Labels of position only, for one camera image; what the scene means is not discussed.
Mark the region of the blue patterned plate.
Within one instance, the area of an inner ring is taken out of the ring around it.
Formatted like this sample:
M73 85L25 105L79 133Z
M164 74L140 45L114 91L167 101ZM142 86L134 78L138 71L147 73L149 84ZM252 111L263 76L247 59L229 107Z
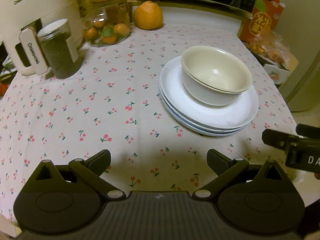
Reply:
M226 137L229 135L234 135L234 134L245 129L245 126L242 126L240 128L236 128L236 129L223 130L223 129L213 129L213 128L199 125L199 124L187 119L186 117L182 116L181 114L178 113L178 111L173 110L173 107L171 107L171 104L168 102L167 98L164 96L161 88L159 89L159 95L161 97L161 100L162 100L164 107L166 108L166 110L170 113L170 115L175 120L177 120L178 122L183 124L185 127L189 128L192 131L197 132L199 134L207 135L210 137Z
M180 124L182 124L183 126L185 126L186 128L188 129L191 129L192 131L194 132L197 132L201 135L207 135L207 136L210 136L210 137L226 137L226 136L229 136L229 135L234 135L240 131L242 131L244 129L244 127L241 127L240 129L236 129L235 131L233 132L212 132L212 131L209 131L207 129L204 129L202 128L200 125L197 125L197 124L191 124L190 121L187 121L186 118L181 118L179 117L169 106L167 100L165 99L165 97L161 94L161 100L162 100L162 103L164 105L164 107L166 108L166 110L170 113L170 115L176 120L178 121Z

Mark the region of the large white bowl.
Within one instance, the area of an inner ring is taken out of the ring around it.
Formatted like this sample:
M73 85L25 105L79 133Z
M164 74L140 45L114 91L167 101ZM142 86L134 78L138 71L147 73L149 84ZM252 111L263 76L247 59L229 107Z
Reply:
M241 95L240 93L225 93L202 85L191 77L183 68L181 68L181 77L185 90L195 99L207 105L225 106L233 103Z

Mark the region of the plain white plate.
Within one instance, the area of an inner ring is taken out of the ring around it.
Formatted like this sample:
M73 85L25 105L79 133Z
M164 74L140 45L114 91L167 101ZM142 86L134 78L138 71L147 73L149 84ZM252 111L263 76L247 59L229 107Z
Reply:
M259 100L255 88L242 93L227 106L210 106L191 96L182 82L180 57L167 62L159 76L159 87L169 106L186 119L201 126L218 129L236 129L255 118Z

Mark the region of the small cream bowl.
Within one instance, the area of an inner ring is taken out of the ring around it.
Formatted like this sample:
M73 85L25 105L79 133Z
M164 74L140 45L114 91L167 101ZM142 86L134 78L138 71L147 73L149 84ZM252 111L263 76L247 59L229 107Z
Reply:
M195 68L187 68L184 64L182 69L196 83L211 90L227 94L239 94L249 89L252 84L252 76L242 66L204 66L196 65Z
M235 94L251 87L253 79L247 66L233 54L211 46L187 48L181 56L187 74L214 90Z

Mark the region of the white printed carton box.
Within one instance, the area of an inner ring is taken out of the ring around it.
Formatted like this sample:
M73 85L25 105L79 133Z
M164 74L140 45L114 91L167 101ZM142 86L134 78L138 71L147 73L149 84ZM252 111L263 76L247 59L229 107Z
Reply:
M263 68L276 85L284 83L291 74L287 69L279 68L274 64L264 64Z

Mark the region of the cherry print tablecloth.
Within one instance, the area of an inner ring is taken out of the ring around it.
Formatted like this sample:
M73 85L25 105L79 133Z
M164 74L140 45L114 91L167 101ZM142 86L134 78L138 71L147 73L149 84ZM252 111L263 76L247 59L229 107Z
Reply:
M243 61L253 76L256 117L235 135L212 138L179 124L159 98L164 65L196 45L215 46ZM132 30L124 42L84 46L81 69L65 80L17 74L1 100L1 214L15 222L13 204L43 159L66 164L108 149L103 178L125 192L194 191L213 177L206 153L214 148L251 163L284 155L264 145L264 129L293 133L296 123L273 81L228 31L167 24Z

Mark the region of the plastic bag of fruit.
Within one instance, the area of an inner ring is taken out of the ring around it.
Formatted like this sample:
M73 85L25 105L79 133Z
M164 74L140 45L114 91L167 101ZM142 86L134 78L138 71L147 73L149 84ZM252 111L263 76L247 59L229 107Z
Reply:
M283 38L268 28L264 28L256 37L250 39L246 46L255 55L271 60L280 68L291 72L299 64Z

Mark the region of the red gift box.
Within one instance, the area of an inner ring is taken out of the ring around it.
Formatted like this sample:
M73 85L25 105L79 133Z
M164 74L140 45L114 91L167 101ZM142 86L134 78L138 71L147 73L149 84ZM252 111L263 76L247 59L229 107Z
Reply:
M280 0L256 0L252 19L242 24L240 40L247 42L255 38L265 27L274 30L285 7Z

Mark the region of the dark tea jar metal lid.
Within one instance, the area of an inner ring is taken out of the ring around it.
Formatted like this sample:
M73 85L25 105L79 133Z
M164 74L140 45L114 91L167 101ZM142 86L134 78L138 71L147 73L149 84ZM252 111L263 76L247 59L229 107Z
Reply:
M66 18L43 27L37 33L37 39L56 78L66 79L80 69L81 59Z

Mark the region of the glass jar of kumquats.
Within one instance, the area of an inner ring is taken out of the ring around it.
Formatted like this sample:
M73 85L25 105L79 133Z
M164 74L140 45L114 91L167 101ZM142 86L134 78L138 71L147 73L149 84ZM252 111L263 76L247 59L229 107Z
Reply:
M80 5L82 34L93 47L118 44L131 34L129 7L126 0L91 2L82 0Z

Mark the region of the orange citrus on table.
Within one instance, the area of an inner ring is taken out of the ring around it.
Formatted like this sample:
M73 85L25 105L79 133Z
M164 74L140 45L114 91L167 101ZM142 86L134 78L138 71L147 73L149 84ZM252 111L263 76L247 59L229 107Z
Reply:
M163 25L163 12L157 3L146 1L133 12L133 21L140 29L157 29Z

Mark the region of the white Changhong air fryer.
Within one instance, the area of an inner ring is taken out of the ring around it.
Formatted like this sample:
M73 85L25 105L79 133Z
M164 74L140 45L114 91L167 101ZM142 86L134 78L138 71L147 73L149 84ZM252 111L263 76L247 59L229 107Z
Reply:
M76 0L1 0L1 39L14 66L23 75L47 71L36 34L45 26L67 19L75 48L83 41Z

